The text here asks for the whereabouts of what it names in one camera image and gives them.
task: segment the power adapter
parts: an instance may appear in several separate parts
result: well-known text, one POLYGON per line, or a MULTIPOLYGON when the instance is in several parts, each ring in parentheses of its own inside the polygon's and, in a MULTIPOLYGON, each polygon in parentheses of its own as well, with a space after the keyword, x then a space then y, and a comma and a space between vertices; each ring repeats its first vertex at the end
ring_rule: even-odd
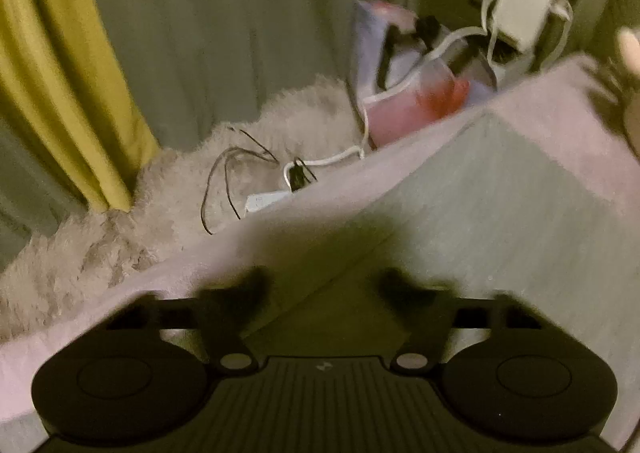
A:
POLYGON ((297 162, 293 163, 293 168, 289 170, 289 184, 291 191, 296 192, 309 184, 305 175, 305 169, 297 162))
POLYGON ((257 193, 249 195, 246 199, 244 206, 244 212, 255 213, 260 211, 271 204, 276 203, 278 200, 283 200, 291 195, 291 191, 273 191, 271 193, 257 193))
POLYGON ((498 0, 493 29, 518 52, 532 49, 546 23, 553 0, 498 0))

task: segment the curtain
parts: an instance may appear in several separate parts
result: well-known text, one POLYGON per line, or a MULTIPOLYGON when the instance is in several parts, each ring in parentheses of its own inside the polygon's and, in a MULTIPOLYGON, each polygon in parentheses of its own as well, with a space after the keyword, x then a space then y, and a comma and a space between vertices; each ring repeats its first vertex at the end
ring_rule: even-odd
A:
POLYGON ((0 68, 5 123, 58 182, 92 208, 128 210, 136 173, 158 144, 94 0, 0 0, 0 68))
POLYGON ((0 117, 0 271, 32 232, 50 236, 72 213, 81 213, 81 194, 61 185, 0 117))
POLYGON ((96 1, 161 146, 191 149, 270 94, 346 73, 354 0, 96 1))

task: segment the black cable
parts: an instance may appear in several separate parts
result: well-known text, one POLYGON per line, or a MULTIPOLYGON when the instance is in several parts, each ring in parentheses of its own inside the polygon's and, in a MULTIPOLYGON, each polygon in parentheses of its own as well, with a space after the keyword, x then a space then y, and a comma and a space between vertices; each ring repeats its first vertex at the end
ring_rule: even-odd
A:
POLYGON ((273 162, 276 164, 280 164, 280 161, 276 158, 276 156, 271 153, 271 151, 269 151, 269 149, 267 149, 267 147, 263 146, 260 142, 258 142, 257 140, 255 140, 248 132, 244 131, 244 129, 240 129, 238 130, 240 133, 244 133, 247 137, 249 137, 252 141, 254 141, 255 144, 257 144, 258 146, 260 146, 264 152, 268 155, 271 155, 271 158, 273 159, 273 162))
POLYGON ((227 149, 225 149, 220 155, 218 155, 216 161, 213 163, 213 166, 211 166, 211 169, 209 170, 209 176, 207 176, 207 186, 205 188, 204 196, 202 198, 202 204, 200 205, 200 221, 202 223, 202 227, 204 227, 204 230, 207 231, 207 233, 209 233, 210 235, 212 235, 213 233, 209 230, 209 227, 207 226, 206 206, 207 206, 207 199, 209 197, 209 189, 211 187, 211 177, 213 176, 213 173, 216 171, 216 169, 220 165, 220 162, 223 159, 225 160, 224 169, 225 169, 226 198, 229 201, 229 205, 234 210, 234 213, 236 214, 238 219, 240 219, 240 214, 238 213, 238 210, 236 210, 236 207, 234 206, 234 204, 233 204, 233 202, 231 200, 231 193, 229 191, 228 160, 231 159, 231 158, 235 158, 236 156, 239 156, 239 155, 242 155, 242 154, 246 154, 246 155, 250 155, 250 156, 259 158, 261 160, 264 160, 265 162, 271 162, 271 163, 274 163, 274 164, 280 164, 280 161, 278 161, 276 156, 271 151, 269 151, 269 149, 267 149, 265 146, 263 146, 260 142, 255 140, 254 137, 252 137, 248 132, 244 131, 244 129, 240 129, 238 131, 243 133, 245 136, 249 137, 252 141, 254 141, 255 144, 260 146, 260 148, 262 148, 264 153, 268 154, 269 157, 265 157, 264 154, 260 154, 257 151, 246 149, 246 148, 243 148, 243 147, 240 147, 240 146, 230 146, 227 149))
POLYGON ((300 162, 302 164, 302 167, 306 169, 309 173, 311 173, 311 176, 314 178, 314 180, 318 182, 318 177, 316 177, 314 175, 314 172, 309 169, 309 166, 306 165, 305 161, 303 161, 300 157, 295 157, 295 159, 293 159, 293 164, 295 164, 296 162, 300 162))

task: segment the gray curtain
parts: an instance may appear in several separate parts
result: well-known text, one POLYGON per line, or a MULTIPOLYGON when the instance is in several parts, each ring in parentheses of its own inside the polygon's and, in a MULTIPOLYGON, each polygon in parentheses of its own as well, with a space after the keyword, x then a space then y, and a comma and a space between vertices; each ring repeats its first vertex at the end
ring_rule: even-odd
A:
POLYGON ((270 94, 346 71, 354 0, 96 1, 163 146, 190 149, 216 121, 251 120, 270 94))
POLYGON ((0 272, 32 233, 52 235, 84 210, 79 192, 54 177, 0 116, 0 272))

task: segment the pink bag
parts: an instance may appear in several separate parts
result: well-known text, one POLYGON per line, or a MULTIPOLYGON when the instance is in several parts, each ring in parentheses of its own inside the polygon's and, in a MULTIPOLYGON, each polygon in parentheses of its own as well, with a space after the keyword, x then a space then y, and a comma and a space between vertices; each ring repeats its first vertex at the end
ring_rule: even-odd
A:
MULTIPOLYGON (((418 19, 400 6, 357 3, 349 82, 376 147, 457 112, 466 103, 469 78, 455 77, 442 58, 427 55, 448 33, 435 19, 418 19)), ((458 40, 447 52, 464 48, 466 43, 458 40)), ((481 70, 490 74, 484 81, 493 84, 488 65, 481 70)))

